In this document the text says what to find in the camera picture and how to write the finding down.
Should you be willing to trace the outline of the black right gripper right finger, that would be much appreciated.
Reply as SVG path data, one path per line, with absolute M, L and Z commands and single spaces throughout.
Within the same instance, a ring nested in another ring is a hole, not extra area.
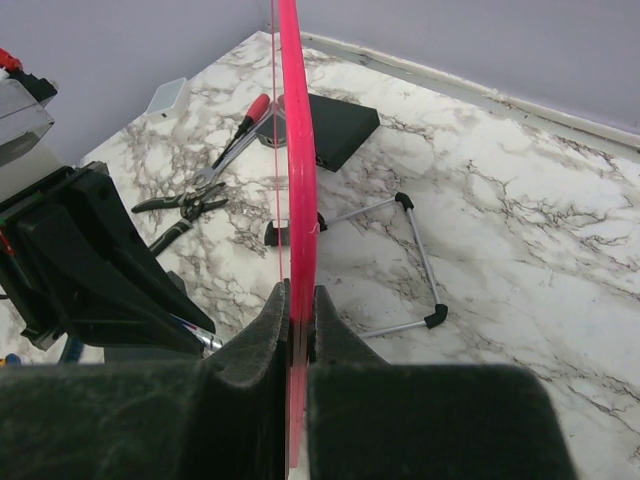
M 573 479 L 550 398 L 510 365 L 392 365 L 314 298 L 307 387 L 314 479 Z

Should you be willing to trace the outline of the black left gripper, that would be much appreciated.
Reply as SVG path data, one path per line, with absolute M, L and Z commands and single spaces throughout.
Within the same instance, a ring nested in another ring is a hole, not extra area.
M 1 285 L 37 348 L 67 333 L 199 356 L 172 314 L 214 328 L 144 244 L 105 164 L 59 167 L 2 194 Z

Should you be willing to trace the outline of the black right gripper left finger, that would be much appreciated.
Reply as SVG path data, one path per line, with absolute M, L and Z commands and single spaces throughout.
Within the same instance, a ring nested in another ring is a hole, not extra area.
M 284 479 L 289 287 L 204 360 L 1 372 L 5 479 Z

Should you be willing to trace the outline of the white whiteboard marker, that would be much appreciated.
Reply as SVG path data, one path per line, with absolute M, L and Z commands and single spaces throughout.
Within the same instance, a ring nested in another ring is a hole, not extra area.
M 223 341 L 215 333 L 202 329 L 174 314 L 172 317 L 200 341 L 206 354 L 215 353 L 223 347 Z

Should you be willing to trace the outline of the pink framed whiteboard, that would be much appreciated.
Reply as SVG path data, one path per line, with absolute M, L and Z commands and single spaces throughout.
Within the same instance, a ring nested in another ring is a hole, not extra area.
M 316 152 L 309 94 L 294 1 L 273 1 L 278 17 L 283 70 L 289 179 L 290 346 L 289 466 L 298 466 L 304 430 L 308 369 L 308 334 L 313 313 L 317 266 Z

